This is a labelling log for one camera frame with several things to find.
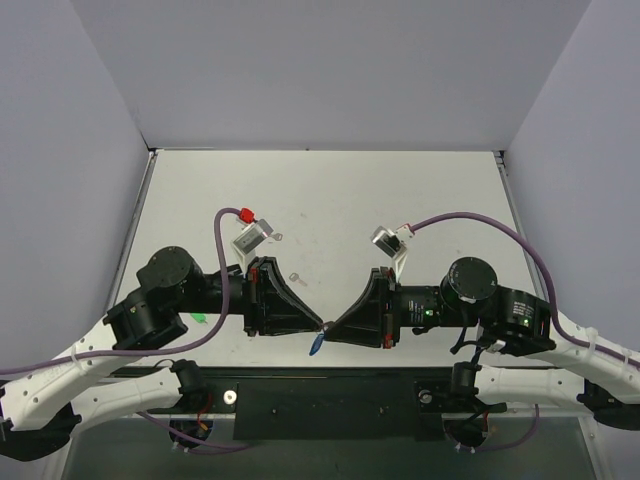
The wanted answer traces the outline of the blue key tag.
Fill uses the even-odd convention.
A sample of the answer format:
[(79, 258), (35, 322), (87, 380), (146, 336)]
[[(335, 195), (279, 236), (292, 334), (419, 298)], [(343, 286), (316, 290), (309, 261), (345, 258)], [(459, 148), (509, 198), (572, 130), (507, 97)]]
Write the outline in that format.
[(325, 336), (329, 328), (330, 328), (329, 323), (326, 323), (321, 327), (319, 333), (316, 335), (315, 339), (313, 340), (313, 343), (311, 344), (311, 347), (308, 353), (309, 356), (315, 356), (319, 352), (319, 350), (321, 349), (325, 341)]

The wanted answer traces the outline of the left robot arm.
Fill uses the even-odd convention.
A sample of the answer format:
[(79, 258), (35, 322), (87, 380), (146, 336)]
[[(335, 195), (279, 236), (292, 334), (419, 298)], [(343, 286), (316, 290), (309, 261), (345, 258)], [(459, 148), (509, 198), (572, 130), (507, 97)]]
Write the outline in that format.
[(94, 425), (153, 409), (204, 413), (214, 395), (193, 360), (120, 384), (102, 379), (186, 334), (184, 313), (240, 315), (250, 336), (317, 332), (321, 319), (286, 285), (273, 257), (204, 273), (181, 247), (156, 252), (139, 286), (52, 366), (1, 382), (1, 454), (41, 459)]

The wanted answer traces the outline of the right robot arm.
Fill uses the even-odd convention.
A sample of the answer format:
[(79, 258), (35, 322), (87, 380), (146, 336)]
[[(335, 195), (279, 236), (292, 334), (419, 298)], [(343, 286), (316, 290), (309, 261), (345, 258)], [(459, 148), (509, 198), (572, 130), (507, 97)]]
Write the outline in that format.
[(452, 368), (446, 398), (459, 408), (529, 403), (589, 412), (611, 428), (639, 428), (639, 354), (577, 325), (525, 291), (499, 285), (475, 257), (456, 260), (436, 286), (403, 285), (372, 271), (358, 300), (324, 330), (327, 342), (390, 349), (415, 335), (452, 328), (451, 351), (476, 354)]

